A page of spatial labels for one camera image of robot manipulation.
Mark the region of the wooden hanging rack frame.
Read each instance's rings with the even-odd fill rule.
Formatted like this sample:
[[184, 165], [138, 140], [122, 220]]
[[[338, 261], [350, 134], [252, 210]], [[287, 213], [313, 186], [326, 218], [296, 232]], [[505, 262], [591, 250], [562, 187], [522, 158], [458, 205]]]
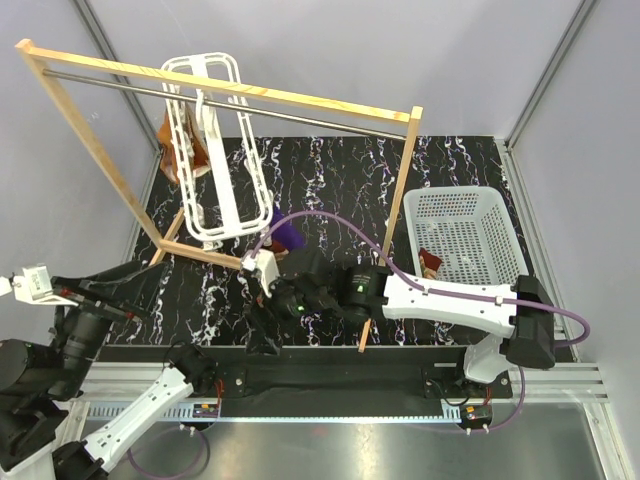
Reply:
[[243, 84], [239, 81], [211, 79], [193, 74], [177, 73], [142, 65], [44, 49], [36, 46], [30, 39], [23, 39], [19, 41], [15, 45], [15, 48], [19, 51], [26, 65], [31, 69], [34, 76], [46, 90], [47, 94], [54, 102], [60, 113], [64, 116], [65, 120], [73, 129], [79, 140], [83, 143], [88, 153], [133, 213], [138, 224], [155, 245], [156, 252], [152, 257], [152, 264], [160, 262], [167, 254], [172, 254], [238, 270], [241, 268], [241, 259], [225, 254], [207, 252], [203, 249], [175, 242], [173, 238], [178, 233], [184, 221], [183, 210], [180, 210], [175, 216], [173, 223], [166, 234], [161, 234], [159, 232], [154, 222], [146, 214], [145, 208], [142, 207], [136, 196], [132, 193], [128, 183], [124, 180], [124, 177], [115, 166], [113, 160], [107, 154], [103, 144], [79, 112], [66, 89], [59, 83], [61, 78], [69, 78], [73, 81], [79, 81], [80, 79], [75, 75], [51, 70], [48, 66], [50, 62], [71, 65], [82, 69], [95, 70], [102, 73], [109, 73], [118, 77], [138, 77], [170, 85], [192, 87], [204, 92], [218, 92], [229, 96], [248, 97], [267, 102], [337, 112], [340, 114], [406, 126], [407, 133], [400, 138], [404, 142], [404, 148], [384, 242], [379, 253], [380, 265], [391, 264], [391, 260], [388, 258], [388, 253], [391, 248], [399, 209], [405, 192], [408, 170], [411, 164], [418, 130], [423, 116], [422, 107], [414, 106], [409, 113], [398, 112], [342, 100], [310, 96], [262, 86], [253, 86]]

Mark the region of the striped sock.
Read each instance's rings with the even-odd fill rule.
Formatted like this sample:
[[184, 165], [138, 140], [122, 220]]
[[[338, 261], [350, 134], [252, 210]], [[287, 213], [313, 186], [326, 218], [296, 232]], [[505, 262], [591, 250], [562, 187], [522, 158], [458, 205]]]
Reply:
[[283, 260], [289, 254], [289, 250], [275, 239], [271, 240], [271, 243], [267, 246], [267, 249], [274, 254], [277, 261]]
[[426, 279], [436, 280], [438, 271], [442, 265], [442, 259], [429, 253], [424, 248], [419, 250], [418, 255], [422, 276]]

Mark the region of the orange sock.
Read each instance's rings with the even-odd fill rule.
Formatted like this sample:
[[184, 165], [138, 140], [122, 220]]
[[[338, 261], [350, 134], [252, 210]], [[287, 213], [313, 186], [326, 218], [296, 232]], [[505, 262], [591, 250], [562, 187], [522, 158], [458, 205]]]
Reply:
[[[209, 155], [206, 150], [206, 143], [197, 125], [195, 114], [190, 108], [187, 108], [186, 114], [188, 120], [185, 123], [185, 133], [193, 149], [193, 154], [190, 156], [190, 165], [194, 177], [199, 178], [211, 170]], [[165, 113], [164, 123], [157, 132], [156, 137], [162, 147], [160, 170], [170, 182], [179, 184], [178, 165], [175, 148], [172, 143], [168, 113]]]

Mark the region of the purple sock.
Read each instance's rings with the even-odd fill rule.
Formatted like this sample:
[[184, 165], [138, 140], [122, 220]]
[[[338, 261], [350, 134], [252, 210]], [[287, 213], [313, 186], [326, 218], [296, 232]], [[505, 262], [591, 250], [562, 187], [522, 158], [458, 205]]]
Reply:
[[270, 240], [267, 241], [266, 244], [269, 245], [272, 239], [275, 239], [284, 245], [289, 252], [302, 249], [306, 246], [303, 235], [291, 222], [283, 223], [277, 230], [275, 230], [270, 235]]

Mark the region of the white plastic basket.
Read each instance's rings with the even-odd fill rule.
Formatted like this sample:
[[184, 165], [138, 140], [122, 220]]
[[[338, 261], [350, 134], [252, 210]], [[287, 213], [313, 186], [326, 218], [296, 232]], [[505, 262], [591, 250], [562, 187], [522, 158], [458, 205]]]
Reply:
[[437, 278], [471, 285], [513, 284], [529, 273], [500, 192], [484, 186], [408, 191], [404, 215], [416, 275], [419, 251], [440, 258]]

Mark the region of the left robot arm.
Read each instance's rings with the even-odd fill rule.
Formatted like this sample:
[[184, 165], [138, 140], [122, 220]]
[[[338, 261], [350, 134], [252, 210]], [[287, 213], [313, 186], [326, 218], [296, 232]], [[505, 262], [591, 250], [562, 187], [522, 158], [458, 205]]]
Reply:
[[1, 343], [1, 476], [4, 479], [105, 479], [131, 446], [173, 405], [208, 394], [216, 362], [193, 344], [170, 349], [154, 383], [101, 430], [56, 446], [68, 418], [60, 403], [82, 385], [112, 326], [151, 316], [166, 263], [130, 261], [79, 278], [51, 276], [44, 265], [2, 278], [16, 300], [52, 306], [49, 344]]

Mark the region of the steel rack rod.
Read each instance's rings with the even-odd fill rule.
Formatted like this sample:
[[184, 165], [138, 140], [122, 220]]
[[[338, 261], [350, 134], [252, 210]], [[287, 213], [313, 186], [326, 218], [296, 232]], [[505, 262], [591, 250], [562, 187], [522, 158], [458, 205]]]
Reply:
[[274, 112], [274, 111], [269, 111], [265, 109], [244, 106], [237, 103], [229, 103], [229, 102], [223, 103], [219, 101], [214, 101], [212, 99], [207, 99], [203, 95], [196, 96], [196, 97], [187, 96], [187, 95], [171, 93], [171, 92], [166, 92], [161, 90], [138, 87], [122, 81], [101, 80], [95, 77], [72, 74], [72, 73], [67, 73], [67, 72], [62, 72], [57, 70], [51, 70], [47, 68], [44, 69], [44, 75], [46, 77], [60, 79], [60, 80], [67, 80], [71, 82], [98, 86], [98, 87], [103, 87], [103, 88], [108, 88], [113, 90], [119, 90], [119, 91], [128, 92], [128, 93], [138, 93], [144, 96], [162, 98], [165, 100], [174, 100], [178, 102], [192, 103], [195, 105], [207, 106], [212, 108], [231, 110], [238, 113], [246, 113], [249, 115], [258, 115], [258, 116], [274, 118], [274, 119], [278, 119], [278, 120], [290, 122], [290, 123], [297, 123], [297, 124], [315, 126], [315, 127], [329, 129], [329, 130], [335, 130], [343, 133], [353, 133], [353, 134], [379, 137], [379, 138], [385, 138], [385, 139], [397, 140], [397, 141], [404, 141], [406, 139], [406, 137], [403, 135], [395, 134], [391, 132], [365, 129], [365, 128], [360, 128], [355, 126], [349, 126], [342, 123], [329, 122], [329, 121], [318, 120], [318, 119], [313, 119], [309, 117], [286, 114], [281, 112]]

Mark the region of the white plastic clip hanger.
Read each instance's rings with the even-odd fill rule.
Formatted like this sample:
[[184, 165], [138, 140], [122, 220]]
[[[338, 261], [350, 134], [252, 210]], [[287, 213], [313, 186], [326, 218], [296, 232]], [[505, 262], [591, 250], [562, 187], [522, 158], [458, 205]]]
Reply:
[[[195, 97], [200, 95], [214, 100], [212, 93], [197, 88]], [[227, 102], [248, 106], [246, 98], [238, 94], [229, 94]], [[257, 201], [257, 212], [243, 220], [240, 217], [234, 194], [230, 167], [227, 162], [219, 126], [218, 108], [174, 100], [165, 100], [165, 105], [166, 113], [169, 116], [172, 143], [176, 153], [180, 193], [188, 232], [200, 242], [216, 244], [231, 238], [265, 231], [270, 226], [274, 216], [274, 200], [263, 173], [262, 161], [257, 151], [250, 115], [235, 112], [245, 152], [244, 166], [250, 176], [254, 197]], [[218, 221], [206, 218], [205, 208], [200, 205], [196, 196], [198, 178], [194, 177], [190, 165], [190, 156], [193, 154], [193, 149], [185, 133], [185, 123], [188, 120], [187, 108], [190, 108], [195, 114], [197, 125], [206, 143], [211, 165], [211, 170], [206, 174], [209, 174], [213, 179], [220, 214]]]

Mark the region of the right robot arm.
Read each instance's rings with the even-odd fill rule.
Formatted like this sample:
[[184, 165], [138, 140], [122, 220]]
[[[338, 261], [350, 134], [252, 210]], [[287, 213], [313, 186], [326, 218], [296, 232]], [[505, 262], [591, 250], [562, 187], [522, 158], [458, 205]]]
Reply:
[[247, 253], [241, 267], [259, 286], [247, 317], [272, 353], [281, 345], [276, 325], [329, 312], [356, 324], [413, 318], [485, 332], [453, 374], [457, 390], [470, 397], [512, 366], [548, 370], [556, 364], [552, 306], [529, 276], [515, 285], [456, 284], [397, 267], [333, 264], [313, 249], [296, 250], [282, 261], [260, 249]]

